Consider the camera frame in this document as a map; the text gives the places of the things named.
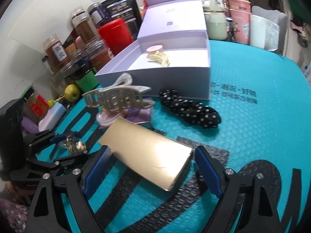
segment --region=black polka dot scrunchie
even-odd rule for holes
[[[204,129],[217,128],[221,123],[218,112],[198,101],[188,101],[178,96],[176,90],[161,89],[159,92],[162,106],[183,117],[187,123],[199,123]]]

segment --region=pink paper cup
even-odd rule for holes
[[[233,33],[235,41],[239,44],[248,45],[251,13],[238,10],[230,10],[230,13],[233,21]]]
[[[232,10],[239,10],[244,12],[251,12],[251,3],[244,0],[228,0],[229,7]]]

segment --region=lavender box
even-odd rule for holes
[[[161,88],[176,89],[180,96],[210,97],[210,48],[201,0],[145,0],[148,4],[138,38],[105,65],[96,78],[102,87],[123,73],[133,85],[149,86],[147,96]],[[147,58],[146,49],[162,45],[170,66]]]

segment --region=gold rectangular box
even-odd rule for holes
[[[133,171],[171,191],[186,166],[192,148],[134,124],[122,117],[99,140]]]

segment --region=red container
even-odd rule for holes
[[[131,43],[132,35],[123,19],[113,20],[98,29],[101,37],[106,41],[112,53],[117,55]]]

